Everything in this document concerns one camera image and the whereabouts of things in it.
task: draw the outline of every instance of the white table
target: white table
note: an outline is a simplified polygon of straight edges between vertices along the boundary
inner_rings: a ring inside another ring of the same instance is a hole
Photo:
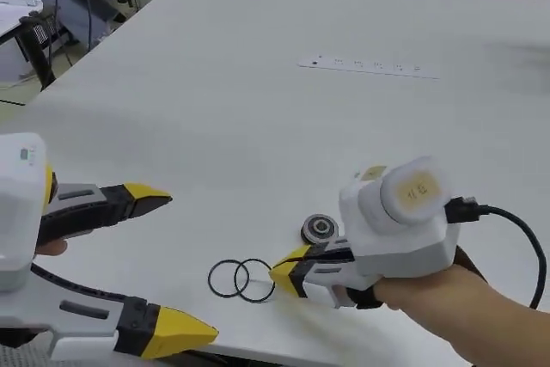
[[[28,16],[31,12],[42,11],[42,2],[38,1],[36,6],[20,6],[0,3],[0,37],[18,28],[22,17]]]
[[[423,154],[457,194],[514,211],[550,246],[549,19],[546,0],[155,0],[0,132],[39,132],[61,181],[143,181],[175,201],[40,264],[196,315],[221,331],[213,352],[466,365],[400,313],[224,300],[206,275],[225,258],[275,262],[307,215],[338,217],[358,168]],[[316,53],[431,64],[441,79],[296,65]],[[461,244],[498,289],[530,299],[536,261],[519,229],[486,217]]]

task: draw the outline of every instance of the desk leg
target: desk leg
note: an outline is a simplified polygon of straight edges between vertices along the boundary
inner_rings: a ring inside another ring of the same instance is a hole
[[[42,90],[50,86],[55,81],[55,75],[50,70],[48,59],[42,51],[36,34],[32,28],[28,30],[22,30],[16,35],[21,49],[25,52],[28,61],[33,66],[36,75],[38,76],[40,83],[42,84]]]

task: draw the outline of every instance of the person's arm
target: person's arm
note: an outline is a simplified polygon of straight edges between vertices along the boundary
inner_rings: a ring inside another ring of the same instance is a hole
[[[424,278],[383,279],[375,293],[478,367],[550,365],[550,315],[502,296],[459,266]]]

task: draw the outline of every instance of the cable connector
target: cable connector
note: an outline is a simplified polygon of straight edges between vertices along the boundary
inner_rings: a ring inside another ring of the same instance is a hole
[[[448,223],[473,223],[486,215],[474,197],[452,198],[445,206],[445,214]]]

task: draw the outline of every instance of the power strip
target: power strip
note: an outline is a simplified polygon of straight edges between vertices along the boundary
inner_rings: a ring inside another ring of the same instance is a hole
[[[298,62],[298,66],[303,68],[347,70],[350,72],[376,73],[392,76],[421,77],[424,79],[440,78],[433,70],[421,64],[388,64],[379,60],[331,58],[323,55],[302,59]]]

